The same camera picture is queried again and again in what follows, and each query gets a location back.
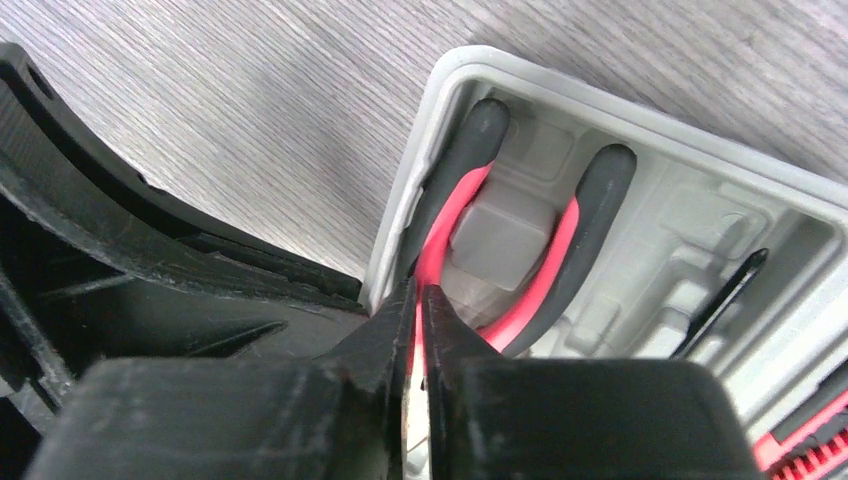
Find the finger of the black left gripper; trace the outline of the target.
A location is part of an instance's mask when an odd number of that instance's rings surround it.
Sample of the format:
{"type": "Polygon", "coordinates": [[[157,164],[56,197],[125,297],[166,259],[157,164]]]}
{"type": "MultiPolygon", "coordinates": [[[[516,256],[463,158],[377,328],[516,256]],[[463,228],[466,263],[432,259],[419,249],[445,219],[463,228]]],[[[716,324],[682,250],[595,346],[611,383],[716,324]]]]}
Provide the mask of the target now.
{"type": "Polygon", "coordinates": [[[366,320],[358,279],[145,177],[1,45],[1,475],[20,478],[80,378],[118,358],[320,355],[366,320]]]}

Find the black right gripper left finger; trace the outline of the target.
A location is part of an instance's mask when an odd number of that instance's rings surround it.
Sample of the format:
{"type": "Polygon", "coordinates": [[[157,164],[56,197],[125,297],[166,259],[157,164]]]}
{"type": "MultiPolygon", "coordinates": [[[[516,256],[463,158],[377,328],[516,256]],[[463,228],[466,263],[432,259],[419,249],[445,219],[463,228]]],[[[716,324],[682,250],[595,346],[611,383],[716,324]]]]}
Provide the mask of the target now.
{"type": "Polygon", "coordinates": [[[103,361],[29,479],[399,479],[416,283],[313,360],[103,361]]]}

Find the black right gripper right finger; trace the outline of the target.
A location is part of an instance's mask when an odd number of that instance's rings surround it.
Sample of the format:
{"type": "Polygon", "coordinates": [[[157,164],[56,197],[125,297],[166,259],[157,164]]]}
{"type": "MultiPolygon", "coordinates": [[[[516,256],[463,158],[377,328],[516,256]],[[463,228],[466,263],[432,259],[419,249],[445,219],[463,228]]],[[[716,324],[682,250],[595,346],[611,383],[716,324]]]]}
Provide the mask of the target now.
{"type": "Polygon", "coordinates": [[[677,360],[511,359],[421,291],[436,479],[757,479],[730,400],[677,360]]]}

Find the red handled screwdriver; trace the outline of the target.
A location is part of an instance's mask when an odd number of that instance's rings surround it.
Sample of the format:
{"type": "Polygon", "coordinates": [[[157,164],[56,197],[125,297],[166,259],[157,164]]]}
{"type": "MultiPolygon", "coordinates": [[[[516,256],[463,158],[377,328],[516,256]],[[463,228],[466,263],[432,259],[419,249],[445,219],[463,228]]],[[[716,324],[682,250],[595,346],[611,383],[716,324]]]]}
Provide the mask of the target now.
{"type": "Polygon", "coordinates": [[[724,285],[692,317],[683,340],[671,353],[670,359],[687,358],[700,346],[720,318],[759,275],[768,260],[769,254],[769,248],[761,248],[752,252],[744,260],[724,285]]]}

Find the red black pliers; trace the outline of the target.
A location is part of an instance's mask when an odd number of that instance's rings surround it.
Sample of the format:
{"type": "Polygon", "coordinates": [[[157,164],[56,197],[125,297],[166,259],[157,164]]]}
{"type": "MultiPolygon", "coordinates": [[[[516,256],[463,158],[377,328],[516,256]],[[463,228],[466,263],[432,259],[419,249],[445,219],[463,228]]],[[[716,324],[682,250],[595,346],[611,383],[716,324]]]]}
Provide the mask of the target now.
{"type": "MultiPolygon", "coordinates": [[[[496,98],[476,102],[425,179],[398,249],[397,272],[420,286],[442,279],[450,234],[493,168],[511,120],[496,98]]],[[[480,336],[515,356],[564,313],[601,251],[637,170],[623,144],[602,147],[589,162],[563,212],[537,273],[521,297],[480,336]]]]}

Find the grey plastic tool case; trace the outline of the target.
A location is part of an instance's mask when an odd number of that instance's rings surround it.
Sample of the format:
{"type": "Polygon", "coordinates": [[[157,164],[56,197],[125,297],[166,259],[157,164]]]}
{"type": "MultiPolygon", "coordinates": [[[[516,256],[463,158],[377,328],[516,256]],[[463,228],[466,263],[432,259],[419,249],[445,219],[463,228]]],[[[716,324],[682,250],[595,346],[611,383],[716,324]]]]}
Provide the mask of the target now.
{"type": "Polygon", "coordinates": [[[847,390],[847,189],[574,78],[473,45],[436,63],[363,280],[378,308],[424,182],[472,106],[509,133],[447,249],[442,286],[483,326],[523,292],[592,157],[623,144],[637,170],[581,290],[524,354],[670,355],[754,251],[759,275],[689,357],[725,385],[753,446],[820,388],[847,390]]]}

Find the red black utility knife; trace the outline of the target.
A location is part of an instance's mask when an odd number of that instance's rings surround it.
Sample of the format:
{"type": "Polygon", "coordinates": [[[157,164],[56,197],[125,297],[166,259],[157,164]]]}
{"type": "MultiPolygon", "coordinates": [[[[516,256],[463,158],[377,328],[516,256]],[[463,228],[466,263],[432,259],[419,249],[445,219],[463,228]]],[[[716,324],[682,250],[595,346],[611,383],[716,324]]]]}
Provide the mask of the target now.
{"type": "Polygon", "coordinates": [[[847,390],[820,388],[754,445],[768,479],[824,479],[847,464],[847,390]]]}

